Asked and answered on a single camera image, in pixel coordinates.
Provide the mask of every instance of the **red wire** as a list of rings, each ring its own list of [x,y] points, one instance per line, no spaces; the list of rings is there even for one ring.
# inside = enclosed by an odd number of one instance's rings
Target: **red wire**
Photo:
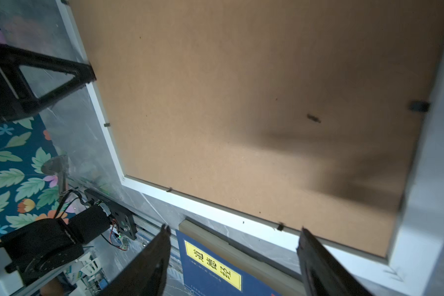
[[[112,233],[113,233],[113,227],[115,226],[115,222],[113,222],[112,221],[112,230],[110,231],[110,235],[108,236],[108,239],[110,240],[110,243],[112,244],[112,245],[114,245],[113,243],[112,243]],[[117,245],[114,245],[114,246],[116,246],[117,248],[119,248],[120,250],[122,250],[122,251],[126,251],[125,249],[122,249],[122,248],[120,248],[119,246],[117,246]]]

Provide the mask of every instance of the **black triangular bracket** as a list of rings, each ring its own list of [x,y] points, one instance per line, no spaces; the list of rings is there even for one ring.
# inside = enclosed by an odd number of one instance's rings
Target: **black triangular bracket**
[[[20,66],[72,74],[74,77],[37,98]],[[0,122],[34,116],[92,81],[95,81],[95,74],[90,65],[0,44]]]

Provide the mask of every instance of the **gray marble surface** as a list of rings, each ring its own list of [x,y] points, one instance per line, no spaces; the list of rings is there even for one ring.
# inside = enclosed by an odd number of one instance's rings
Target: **gray marble surface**
[[[72,49],[63,22],[54,0],[0,0],[0,27],[10,45],[79,61]],[[35,73],[33,83],[37,89],[49,87],[62,77],[49,73]],[[299,264],[294,252],[259,240],[251,235],[229,228],[151,196],[123,187],[118,179],[110,152],[97,121],[95,110],[85,89],[64,98],[53,107],[41,112],[53,143],[59,153],[71,160],[71,176],[92,184],[107,193],[135,213],[148,215],[160,222],[177,228],[187,217],[229,237],[270,260],[299,273]],[[142,249],[141,241],[133,241],[130,251],[120,252],[102,239],[94,241],[105,258],[102,262],[106,275],[112,280]],[[401,295],[375,283],[359,278],[373,294],[378,296]],[[170,272],[166,295],[187,295],[178,273]],[[427,295],[444,295],[444,251],[429,283]]]

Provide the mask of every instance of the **brown backing board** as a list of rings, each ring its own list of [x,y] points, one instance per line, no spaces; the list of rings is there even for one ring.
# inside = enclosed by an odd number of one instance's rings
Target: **brown backing board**
[[[71,8],[125,174],[385,256],[444,0]]]

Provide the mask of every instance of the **floral wallpaper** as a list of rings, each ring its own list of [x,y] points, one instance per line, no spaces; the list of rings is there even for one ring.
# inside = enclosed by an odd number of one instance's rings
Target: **floral wallpaper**
[[[44,175],[41,166],[54,156],[56,149],[39,115],[0,125],[0,237],[53,218],[58,180]],[[70,215],[74,214],[61,217],[68,222]]]

